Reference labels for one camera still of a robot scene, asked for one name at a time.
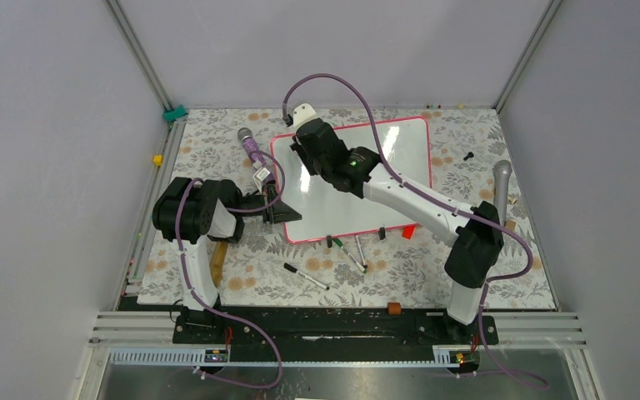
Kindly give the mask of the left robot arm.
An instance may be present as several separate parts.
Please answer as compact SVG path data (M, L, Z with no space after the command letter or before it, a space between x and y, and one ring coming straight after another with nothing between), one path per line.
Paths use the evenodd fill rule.
M218 288L210 269L210 242L238 243L244 218L260 216L264 223L289 223L302 214L285 204L273 184L262 192L242 193L231 180L175 177L152 209L152 225L171 243L182 276L182 305L199 313L193 331L207 343L225 331L223 317L205 311L218 302Z

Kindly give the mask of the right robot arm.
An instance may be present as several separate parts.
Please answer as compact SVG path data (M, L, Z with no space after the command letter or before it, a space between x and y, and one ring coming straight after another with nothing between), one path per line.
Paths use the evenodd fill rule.
M487 275L504 239L497 208L448 199L393 170L380 151L348 147L319 117L295 122L291 149L312 175L336 190L382 204L426 228L450 248L444 269L452 279L444 330L455 343L478 331L476 317Z

